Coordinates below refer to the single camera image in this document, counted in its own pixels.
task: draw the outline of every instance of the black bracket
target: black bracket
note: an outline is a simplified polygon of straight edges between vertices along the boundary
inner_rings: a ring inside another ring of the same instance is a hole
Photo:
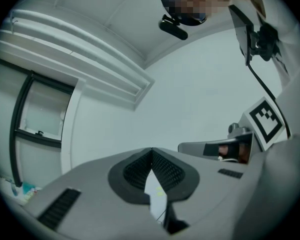
[[[229,10],[246,66],[250,64],[252,56],[260,55],[264,61],[268,62],[279,52],[276,46],[278,33],[273,27],[265,23],[258,32],[255,32],[254,24],[242,11],[234,5],[230,5]]]
[[[163,15],[162,19],[159,21],[159,28],[162,31],[167,32],[181,40],[186,40],[188,38],[188,33],[179,28],[179,25],[179,21],[169,18],[167,15]]]

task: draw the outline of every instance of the black slot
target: black slot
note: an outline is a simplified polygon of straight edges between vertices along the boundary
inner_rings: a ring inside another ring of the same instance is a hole
[[[81,192],[74,189],[66,189],[38,218],[38,221],[55,230],[66,214],[69,212]]]
[[[234,177],[234,178],[237,178],[237,179],[240,179],[242,177],[242,175],[244,175],[242,172],[237,172],[237,171],[228,170],[228,169],[220,169],[218,171],[218,173],[223,174],[223,175],[227,175],[227,176],[230,176],[230,177]]]
[[[170,235],[173,235],[175,233],[178,233],[179,231],[185,230],[189,227],[189,225],[185,221],[177,219],[176,213],[171,203],[168,203],[166,206],[166,214],[163,222],[163,227]]]

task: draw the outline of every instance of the blue object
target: blue object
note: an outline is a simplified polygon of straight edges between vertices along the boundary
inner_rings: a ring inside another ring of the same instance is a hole
[[[17,189],[16,189],[16,185],[12,183],[12,180],[10,180],[10,184],[11,184],[12,193],[16,197],[18,195],[18,192],[17,192]]]
[[[36,186],[35,185],[31,185],[28,184],[26,182],[23,182],[22,184],[22,189],[23,189],[23,194],[25,195],[26,193],[28,193],[31,189],[35,189]]]

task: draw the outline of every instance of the white ceiling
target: white ceiling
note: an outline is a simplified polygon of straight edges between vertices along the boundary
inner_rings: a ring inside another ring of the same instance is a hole
[[[196,27],[183,26],[187,41],[161,31],[160,0],[20,0],[15,8],[65,20],[114,46],[146,69],[163,56],[204,36],[233,27],[228,10]]]

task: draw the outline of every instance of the black cable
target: black cable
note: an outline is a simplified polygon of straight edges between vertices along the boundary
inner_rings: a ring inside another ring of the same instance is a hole
[[[155,220],[156,222],[161,218],[162,215],[164,215],[164,213],[166,212],[166,210],[167,210],[167,209],[165,209],[164,212],[161,213],[161,215],[159,216],[159,218],[157,218],[157,219]]]
[[[278,106],[277,102],[276,102],[276,97],[273,95],[273,93],[269,90],[269,88],[265,85],[265,83],[260,79],[260,77],[256,74],[256,72],[252,69],[252,67],[250,66],[250,64],[248,63],[248,68],[250,69],[251,73],[254,75],[254,77],[257,79],[257,81],[259,82],[259,84],[263,87],[263,89],[265,90],[265,92],[270,96],[271,100],[273,100],[274,104],[276,105],[276,107],[278,108],[283,122],[285,124],[285,129],[286,129],[286,135],[287,138],[289,139],[291,136],[291,132],[290,132],[290,128],[288,126],[288,123],[286,121],[286,118],[284,116],[284,114],[282,113],[280,107]]]

